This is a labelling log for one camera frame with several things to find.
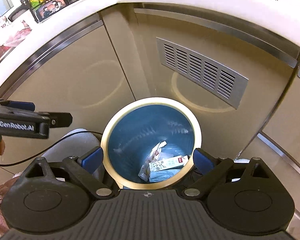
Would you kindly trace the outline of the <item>light blue carton box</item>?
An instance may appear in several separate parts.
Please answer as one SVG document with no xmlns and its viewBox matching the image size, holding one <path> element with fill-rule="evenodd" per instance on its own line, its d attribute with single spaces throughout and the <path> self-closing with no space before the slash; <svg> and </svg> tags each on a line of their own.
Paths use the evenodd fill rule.
<svg viewBox="0 0 300 240">
<path fill-rule="evenodd" d="M 175 169 L 183 167 L 189 161 L 188 156 L 176 156 L 168 159 L 162 159 L 159 161 L 149 163 L 149 170 L 151 172 L 158 172 L 162 170 Z"/>
</svg>

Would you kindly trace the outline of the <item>white spouted drink pouch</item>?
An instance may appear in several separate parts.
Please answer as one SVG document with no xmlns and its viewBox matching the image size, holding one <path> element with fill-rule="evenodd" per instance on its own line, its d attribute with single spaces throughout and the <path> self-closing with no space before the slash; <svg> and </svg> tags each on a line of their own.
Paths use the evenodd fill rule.
<svg viewBox="0 0 300 240">
<path fill-rule="evenodd" d="M 138 173 L 139 178 L 141 178 L 143 181 L 148 181 L 150 176 L 150 168 L 149 164 L 156 162 L 160 159 L 160 155 L 162 152 L 162 148 L 167 145 L 166 141 L 162 141 L 157 143 L 151 150 L 150 154 L 147 156 L 145 162 L 143 163 L 142 167 L 140 168 L 140 171 Z"/>
</svg>

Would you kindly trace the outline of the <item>black smartphone with video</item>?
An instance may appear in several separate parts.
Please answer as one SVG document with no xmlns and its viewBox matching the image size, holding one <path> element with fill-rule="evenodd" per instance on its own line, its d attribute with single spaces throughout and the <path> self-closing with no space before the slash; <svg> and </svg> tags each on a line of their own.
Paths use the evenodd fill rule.
<svg viewBox="0 0 300 240">
<path fill-rule="evenodd" d="M 35 10 L 36 19 L 42 22 L 69 5 L 69 0 L 51 0 Z"/>
</svg>

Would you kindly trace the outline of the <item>pink plastic bag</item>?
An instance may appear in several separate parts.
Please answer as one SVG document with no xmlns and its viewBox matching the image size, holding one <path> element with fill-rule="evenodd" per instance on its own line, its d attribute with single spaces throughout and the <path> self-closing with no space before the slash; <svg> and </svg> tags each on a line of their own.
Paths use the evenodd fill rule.
<svg viewBox="0 0 300 240">
<path fill-rule="evenodd" d="M 0 46 L 16 47 L 31 31 L 31 27 L 24 20 L 0 27 Z"/>
</svg>

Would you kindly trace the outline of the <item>white shoe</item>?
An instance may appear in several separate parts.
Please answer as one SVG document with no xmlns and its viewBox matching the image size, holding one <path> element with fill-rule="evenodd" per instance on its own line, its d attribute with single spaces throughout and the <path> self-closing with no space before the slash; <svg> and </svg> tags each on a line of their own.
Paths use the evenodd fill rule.
<svg viewBox="0 0 300 240">
<path fill-rule="evenodd" d="M 64 158 L 69 156 L 81 157 L 100 146 L 100 141 L 93 135 L 93 133 L 87 132 L 86 129 L 78 128 L 70 131 L 66 137 L 70 134 L 75 134 L 60 141 L 55 146 L 47 150 L 42 156 L 48 162 L 61 162 Z"/>
</svg>

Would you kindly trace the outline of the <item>light blue crumpled paper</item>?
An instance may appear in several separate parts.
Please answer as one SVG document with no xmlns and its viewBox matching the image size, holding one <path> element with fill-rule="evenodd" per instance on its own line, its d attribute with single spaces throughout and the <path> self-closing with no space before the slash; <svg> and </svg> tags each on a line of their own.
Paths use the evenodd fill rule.
<svg viewBox="0 0 300 240">
<path fill-rule="evenodd" d="M 161 170 L 161 171 L 152 171 L 149 175 L 149 182 L 157 183 L 157 182 L 168 180 L 169 178 L 175 176 L 180 171 L 181 171 L 180 168 Z"/>
</svg>

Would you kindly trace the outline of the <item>metal cabinet vent grille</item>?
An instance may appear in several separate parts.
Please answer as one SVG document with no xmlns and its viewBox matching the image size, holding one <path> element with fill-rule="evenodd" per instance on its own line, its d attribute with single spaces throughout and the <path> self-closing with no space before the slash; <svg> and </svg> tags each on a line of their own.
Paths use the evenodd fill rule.
<svg viewBox="0 0 300 240">
<path fill-rule="evenodd" d="M 156 38 L 160 63 L 237 109 L 249 79 L 229 67 L 171 41 Z"/>
</svg>

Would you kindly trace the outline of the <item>blue bin with cream rim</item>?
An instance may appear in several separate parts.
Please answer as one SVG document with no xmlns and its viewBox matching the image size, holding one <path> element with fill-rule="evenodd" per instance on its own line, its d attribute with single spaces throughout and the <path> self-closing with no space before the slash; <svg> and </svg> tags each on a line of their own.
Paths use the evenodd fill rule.
<svg viewBox="0 0 300 240">
<path fill-rule="evenodd" d="M 151 183 L 138 176 L 151 150 L 166 142 L 164 153 L 188 157 L 178 173 Z M 134 190 L 164 189 L 176 184 L 194 167 L 193 152 L 202 145 L 202 134 L 195 115 L 175 100 L 145 98 L 123 107 L 106 125 L 101 148 L 103 165 L 121 187 Z"/>
</svg>

